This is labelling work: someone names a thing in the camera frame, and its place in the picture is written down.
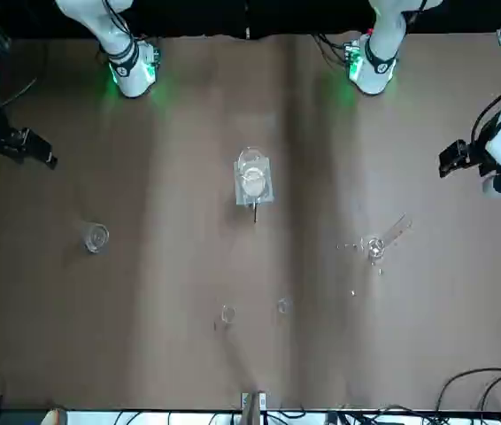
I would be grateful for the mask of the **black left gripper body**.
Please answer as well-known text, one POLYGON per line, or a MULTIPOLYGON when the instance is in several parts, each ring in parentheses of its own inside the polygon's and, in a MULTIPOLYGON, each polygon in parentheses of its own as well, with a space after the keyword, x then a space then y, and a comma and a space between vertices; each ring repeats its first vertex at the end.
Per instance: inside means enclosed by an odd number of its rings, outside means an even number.
POLYGON ((478 168, 479 174, 485 174, 486 151, 483 145, 479 143, 468 143, 466 145, 466 159, 464 168, 478 168))

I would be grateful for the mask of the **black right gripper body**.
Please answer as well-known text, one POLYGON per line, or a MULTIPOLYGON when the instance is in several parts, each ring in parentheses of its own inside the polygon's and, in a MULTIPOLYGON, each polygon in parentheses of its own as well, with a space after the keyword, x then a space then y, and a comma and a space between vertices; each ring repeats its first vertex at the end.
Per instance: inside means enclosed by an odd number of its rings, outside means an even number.
POLYGON ((0 128, 0 154, 5 156, 26 156, 28 154, 27 137, 30 129, 24 127, 0 128))

